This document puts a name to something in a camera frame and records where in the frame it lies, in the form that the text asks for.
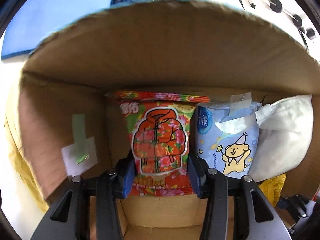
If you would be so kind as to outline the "yellow wrinkled cloth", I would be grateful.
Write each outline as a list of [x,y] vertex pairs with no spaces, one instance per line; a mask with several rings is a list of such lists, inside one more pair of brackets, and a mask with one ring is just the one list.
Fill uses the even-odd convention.
[[45,213],[48,211],[49,205],[42,198],[39,186],[33,175],[33,172],[23,157],[23,150],[20,144],[20,136],[18,135],[16,128],[13,124],[10,124],[7,115],[5,116],[4,123],[5,134],[7,142],[9,144],[9,160],[15,172],[20,176],[22,183],[28,189],[30,195],[35,200],[37,207]]

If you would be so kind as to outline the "brown cardboard box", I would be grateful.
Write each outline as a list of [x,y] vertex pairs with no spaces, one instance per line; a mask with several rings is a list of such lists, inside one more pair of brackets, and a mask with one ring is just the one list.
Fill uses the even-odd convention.
[[[273,104],[311,95],[309,149],[287,171],[280,197],[319,189],[319,63],[276,26],[200,1],[137,3],[88,15],[44,39],[28,57],[18,113],[25,158],[44,199],[74,176],[113,170],[131,147],[119,91],[204,95],[209,104],[252,93]],[[189,155],[196,154],[196,108]],[[116,200],[123,239],[200,239],[207,200],[196,193]]]

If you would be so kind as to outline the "blue cartoon tissue pack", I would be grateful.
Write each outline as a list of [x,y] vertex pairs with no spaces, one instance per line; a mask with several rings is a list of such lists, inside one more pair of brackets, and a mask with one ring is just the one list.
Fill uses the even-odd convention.
[[225,176],[240,179],[247,175],[258,145],[255,113],[260,107],[261,103],[252,100],[252,93],[232,95],[227,102],[198,105],[197,156]]

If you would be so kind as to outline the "white plastic pillow bag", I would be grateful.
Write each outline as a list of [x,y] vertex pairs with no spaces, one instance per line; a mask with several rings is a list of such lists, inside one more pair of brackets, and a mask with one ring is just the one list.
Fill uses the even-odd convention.
[[248,174],[260,182],[296,168],[304,159],[312,140],[312,96],[265,104],[255,115],[259,140]]

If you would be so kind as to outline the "black dumbbell barbell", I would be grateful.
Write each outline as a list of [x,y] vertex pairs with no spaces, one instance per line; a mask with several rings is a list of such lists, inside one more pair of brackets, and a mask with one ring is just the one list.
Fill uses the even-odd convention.
[[295,40],[303,43],[319,40],[319,32],[295,0],[254,0],[259,17],[275,24]]

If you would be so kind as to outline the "yellow snack bag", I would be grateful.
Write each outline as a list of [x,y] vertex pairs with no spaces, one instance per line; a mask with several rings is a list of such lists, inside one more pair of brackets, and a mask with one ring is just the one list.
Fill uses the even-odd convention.
[[263,192],[267,200],[271,203],[273,207],[280,200],[281,191],[284,187],[286,180],[286,174],[281,174],[276,177],[267,179],[262,183],[259,183],[259,189]]

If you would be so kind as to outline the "red floral snack bag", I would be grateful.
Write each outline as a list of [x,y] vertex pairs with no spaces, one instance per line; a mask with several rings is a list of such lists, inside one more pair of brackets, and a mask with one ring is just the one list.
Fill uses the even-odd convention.
[[204,95],[119,91],[131,158],[124,195],[173,197],[193,194],[187,175],[190,122]]

